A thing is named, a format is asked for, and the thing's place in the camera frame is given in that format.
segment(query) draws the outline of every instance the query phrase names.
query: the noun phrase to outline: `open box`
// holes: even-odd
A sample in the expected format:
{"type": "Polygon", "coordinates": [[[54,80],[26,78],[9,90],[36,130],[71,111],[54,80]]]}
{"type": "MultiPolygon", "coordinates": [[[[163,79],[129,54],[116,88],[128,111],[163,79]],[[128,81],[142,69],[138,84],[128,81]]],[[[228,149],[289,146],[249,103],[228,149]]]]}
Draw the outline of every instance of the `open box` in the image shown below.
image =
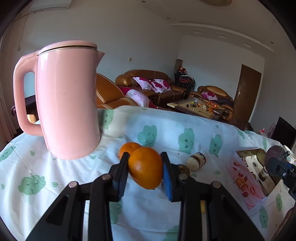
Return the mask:
{"type": "Polygon", "coordinates": [[[280,181],[279,177],[268,176],[265,182],[274,183],[274,185],[272,188],[269,186],[268,191],[264,188],[265,185],[258,173],[264,167],[265,155],[266,152],[263,149],[236,151],[231,161],[226,164],[226,169],[240,190],[249,210],[264,201],[280,181]],[[246,162],[245,157],[253,155],[256,155],[257,159],[247,158],[246,162]]]}

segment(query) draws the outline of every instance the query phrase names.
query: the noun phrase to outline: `brown leather couch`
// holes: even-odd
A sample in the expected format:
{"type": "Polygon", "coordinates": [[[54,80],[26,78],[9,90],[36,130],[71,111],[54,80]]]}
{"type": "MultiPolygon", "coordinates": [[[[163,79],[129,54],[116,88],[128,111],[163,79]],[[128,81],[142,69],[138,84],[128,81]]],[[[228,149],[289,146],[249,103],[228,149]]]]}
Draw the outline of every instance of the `brown leather couch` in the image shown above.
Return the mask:
{"type": "MultiPolygon", "coordinates": [[[[200,86],[197,88],[197,91],[193,91],[189,93],[188,98],[196,97],[200,100],[203,100],[202,92],[213,92],[217,98],[224,98],[227,102],[231,103],[233,105],[233,99],[222,89],[216,86],[207,85],[207,86],[200,86]]],[[[221,108],[224,110],[222,119],[225,121],[230,121],[233,118],[234,115],[234,108],[228,104],[221,104],[221,108]]]]}
{"type": "Polygon", "coordinates": [[[122,105],[138,106],[135,101],[125,97],[121,90],[108,78],[96,74],[96,107],[102,109],[115,109],[122,105]]]}
{"type": "Polygon", "coordinates": [[[124,74],[116,78],[115,84],[117,86],[124,86],[135,89],[142,92],[149,99],[151,99],[155,105],[166,107],[167,103],[182,100],[187,89],[174,85],[174,81],[170,79],[167,74],[145,69],[135,69],[125,72],[124,74]],[[148,80],[163,79],[168,81],[171,91],[164,93],[155,93],[152,90],[142,90],[139,84],[133,79],[133,77],[142,77],[148,80]]]}

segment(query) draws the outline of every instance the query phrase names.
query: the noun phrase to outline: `air conditioner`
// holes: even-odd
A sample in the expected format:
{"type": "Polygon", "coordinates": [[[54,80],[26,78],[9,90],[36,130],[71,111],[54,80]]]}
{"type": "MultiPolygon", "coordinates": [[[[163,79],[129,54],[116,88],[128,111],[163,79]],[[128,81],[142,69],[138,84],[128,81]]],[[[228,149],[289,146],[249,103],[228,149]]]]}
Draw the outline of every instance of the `air conditioner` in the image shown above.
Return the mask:
{"type": "Polygon", "coordinates": [[[29,13],[68,9],[72,0],[35,0],[29,13]]]}

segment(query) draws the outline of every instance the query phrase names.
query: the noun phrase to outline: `orange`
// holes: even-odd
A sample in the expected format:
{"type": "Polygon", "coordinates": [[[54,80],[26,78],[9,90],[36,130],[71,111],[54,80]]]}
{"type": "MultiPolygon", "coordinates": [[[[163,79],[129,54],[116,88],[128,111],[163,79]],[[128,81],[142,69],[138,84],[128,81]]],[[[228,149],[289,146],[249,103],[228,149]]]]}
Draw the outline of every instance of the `orange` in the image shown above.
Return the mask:
{"type": "Polygon", "coordinates": [[[163,178],[163,162],[150,147],[136,149],[128,159],[128,170],[134,181],[145,189],[155,189],[163,178]]]}
{"type": "Polygon", "coordinates": [[[135,142],[128,142],[126,144],[124,144],[120,150],[119,150],[119,158],[122,158],[122,155],[125,152],[128,152],[130,155],[138,148],[142,147],[140,144],[135,143],[135,142]]]}

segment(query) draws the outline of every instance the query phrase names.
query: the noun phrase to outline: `pink electric kettle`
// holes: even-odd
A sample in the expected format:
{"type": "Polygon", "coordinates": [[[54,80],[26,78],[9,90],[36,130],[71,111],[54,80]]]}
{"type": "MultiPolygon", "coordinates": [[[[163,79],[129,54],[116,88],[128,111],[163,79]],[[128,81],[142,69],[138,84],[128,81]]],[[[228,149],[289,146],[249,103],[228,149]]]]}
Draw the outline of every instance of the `pink electric kettle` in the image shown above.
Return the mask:
{"type": "Polygon", "coordinates": [[[77,159],[99,144],[96,68],[104,56],[87,41],[64,41],[20,58],[13,74],[15,107],[21,129],[44,136],[47,149],[62,159],[77,159]],[[35,74],[40,125],[27,119],[24,76],[35,74]]]}

